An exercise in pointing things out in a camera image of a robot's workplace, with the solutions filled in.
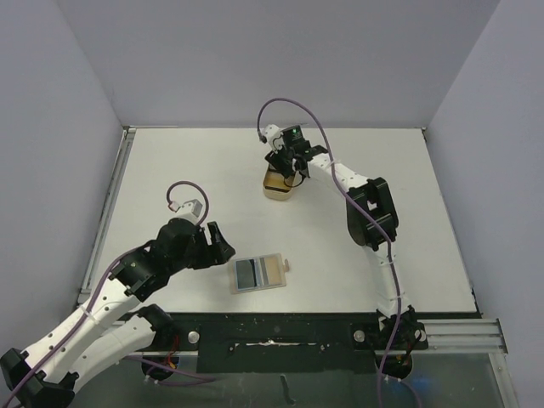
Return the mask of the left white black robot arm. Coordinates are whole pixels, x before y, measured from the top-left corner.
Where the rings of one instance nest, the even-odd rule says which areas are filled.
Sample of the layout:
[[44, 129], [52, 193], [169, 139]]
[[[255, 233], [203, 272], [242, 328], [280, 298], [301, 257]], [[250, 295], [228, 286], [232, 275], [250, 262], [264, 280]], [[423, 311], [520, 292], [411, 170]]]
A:
[[173, 339], [170, 316], [154, 304], [138, 305], [178, 272], [223, 265], [234, 255], [216, 223], [169, 220], [156, 238], [118, 256], [90, 298], [58, 326], [2, 356], [8, 399], [23, 407], [66, 407], [84, 375], [98, 374], [148, 345], [164, 349]]

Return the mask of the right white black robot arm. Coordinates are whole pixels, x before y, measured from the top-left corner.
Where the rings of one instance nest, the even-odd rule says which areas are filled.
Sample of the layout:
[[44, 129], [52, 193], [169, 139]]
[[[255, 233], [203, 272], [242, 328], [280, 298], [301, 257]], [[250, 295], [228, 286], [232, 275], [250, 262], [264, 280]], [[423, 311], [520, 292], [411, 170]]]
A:
[[312, 145], [300, 126], [284, 129], [269, 125], [258, 131], [269, 145], [265, 160], [285, 179], [313, 180], [336, 190], [346, 202], [348, 233], [365, 248], [373, 279], [378, 312], [389, 320], [378, 327], [381, 342], [399, 347], [409, 337], [407, 324], [399, 319], [410, 305], [395, 269], [393, 243], [399, 217], [383, 178], [367, 178], [333, 158], [330, 145]]

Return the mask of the beige leather card holder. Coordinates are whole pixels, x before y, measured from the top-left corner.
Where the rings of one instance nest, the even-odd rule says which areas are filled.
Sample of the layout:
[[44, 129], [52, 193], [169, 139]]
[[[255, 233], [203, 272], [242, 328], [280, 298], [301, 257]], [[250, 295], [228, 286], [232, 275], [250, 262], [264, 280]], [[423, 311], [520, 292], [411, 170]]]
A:
[[[257, 291], [262, 291], [262, 290], [268, 290], [268, 289], [275, 289], [275, 288], [283, 287], [283, 286], [276, 286], [276, 287], [263, 287], [262, 286], [262, 276], [261, 276], [261, 270], [260, 270], [260, 266], [259, 266], [259, 259], [262, 256], [267, 256], [267, 255], [254, 256], [254, 257], [249, 257], [249, 258], [237, 258], [237, 259], [232, 259], [232, 260], [229, 261], [229, 284], [230, 284], [230, 291], [233, 294], [257, 292]], [[236, 287], [235, 262], [238, 261], [238, 260], [244, 260], [244, 259], [247, 259], [247, 260], [252, 259], [254, 261], [254, 263], [255, 263], [256, 286], [254, 288], [250, 288], [250, 289], [246, 289], [246, 290], [239, 290]], [[283, 262], [283, 268], [284, 268], [284, 271], [285, 271], [285, 281], [286, 281], [286, 273], [290, 271], [291, 265], [290, 265], [289, 261], [286, 258], [283, 258], [283, 257], [282, 257], [282, 262]]]

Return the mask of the black credit card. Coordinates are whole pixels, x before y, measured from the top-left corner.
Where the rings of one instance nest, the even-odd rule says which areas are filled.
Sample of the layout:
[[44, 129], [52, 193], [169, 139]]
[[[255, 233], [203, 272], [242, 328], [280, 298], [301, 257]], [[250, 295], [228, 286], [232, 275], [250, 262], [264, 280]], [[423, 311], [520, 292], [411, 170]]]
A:
[[255, 263], [252, 259], [235, 262], [236, 287], [246, 290], [256, 286]]

